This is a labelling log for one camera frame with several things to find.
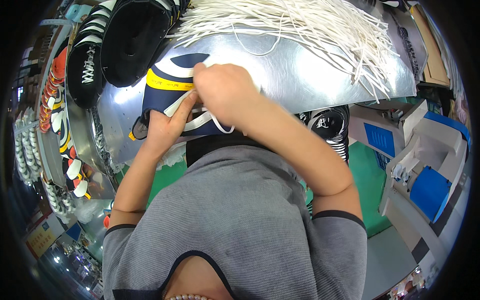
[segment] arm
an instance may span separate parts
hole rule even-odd
[[[281,155],[312,189],[313,213],[341,210],[362,219],[358,191],[340,156],[283,108],[258,94],[248,72],[235,65],[195,66],[205,106],[224,124]]]
[[[147,139],[120,183],[108,228],[140,221],[146,210],[156,166],[183,131],[196,99],[197,94],[191,93],[171,118],[150,111]]]

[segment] white cord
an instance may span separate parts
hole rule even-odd
[[[248,53],[252,54],[252,55],[255,55],[255,56],[263,56],[263,55],[267,55],[268,53],[272,52],[276,45],[278,44],[278,42],[280,41],[280,37],[281,37],[281,34],[282,34],[282,20],[283,20],[283,16],[285,14],[283,13],[282,16],[280,17],[280,24],[278,26],[278,37],[276,38],[276,41],[275,43],[273,43],[272,47],[270,48],[270,50],[268,50],[267,52],[264,52],[264,53],[253,53],[253,52],[250,52],[247,50],[247,48],[245,48],[244,44],[240,41],[239,39],[239,36],[237,35],[237,31],[235,30],[235,27],[233,26],[233,23],[232,23],[232,28],[233,28],[233,33],[235,33],[235,36],[237,37],[237,40],[238,42],[240,43],[240,45],[242,46],[242,48],[247,51]]]
[[[223,129],[222,125],[220,125],[220,122],[218,122],[218,120],[216,119],[216,117],[215,117],[214,115],[212,115],[212,113],[210,113],[210,116],[212,116],[213,123],[215,123],[216,127],[217,127],[218,130],[220,130],[221,132],[223,132],[223,133],[232,133],[233,130],[235,129],[235,126],[232,126],[232,128],[230,128],[230,131],[226,131],[225,129]]]
[[[93,55],[95,54],[95,48],[89,47],[87,51],[87,60],[85,60],[84,68],[83,70],[83,80],[82,83],[90,83],[93,81],[93,76],[94,76],[94,68],[93,66],[95,63],[93,62]]]
[[[398,56],[387,35],[388,24],[345,0],[192,0],[191,6],[178,32],[167,36],[177,38],[175,47],[187,47],[213,34],[233,33],[245,51],[262,56],[271,53],[280,38],[289,39],[351,75],[352,84],[359,83],[375,100],[375,89],[388,97],[387,57]],[[259,54],[247,50],[238,34],[271,35],[277,40]],[[327,44],[342,53],[331,52]]]

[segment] yellow sign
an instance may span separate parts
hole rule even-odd
[[[53,244],[55,236],[52,233],[52,229],[48,226],[47,222],[44,222],[41,226],[38,226],[28,237],[27,243],[31,250],[35,252],[37,257],[42,254]]]
[[[157,90],[190,91],[195,86],[185,82],[176,82],[157,76],[152,69],[147,72],[147,85]]]

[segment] blue machine panel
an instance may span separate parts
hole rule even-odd
[[[367,133],[368,143],[387,153],[391,157],[395,157],[393,133],[390,130],[367,123],[364,123],[363,125],[365,126],[365,132]]]
[[[451,187],[447,178],[426,166],[413,183],[410,200],[435,223],[447,205]]]
[[[431,111],[427,111],[427,113],[425,114],[425,118],[439,122],[441,124],[445,124],[449,127],[455,128],[458,131],[460,131],[462,133],[463,138],[467,141],[467,144],[468,144],[467,155],[468,155],[468,152],[470,151],[470,134],[468,133],[468,129],[465,127],[465,125],[463,125],[459,121],[452,120],[451,118],[433,113]]]

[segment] gray shirt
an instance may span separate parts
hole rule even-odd
[[[105,299],[161,299],[191,255],[211,264],[234,299],[360,299],[367,234],[346,212],[310,218],[299,177],[280,156],[231,146],[162,189],[138,225],[107,231]]]

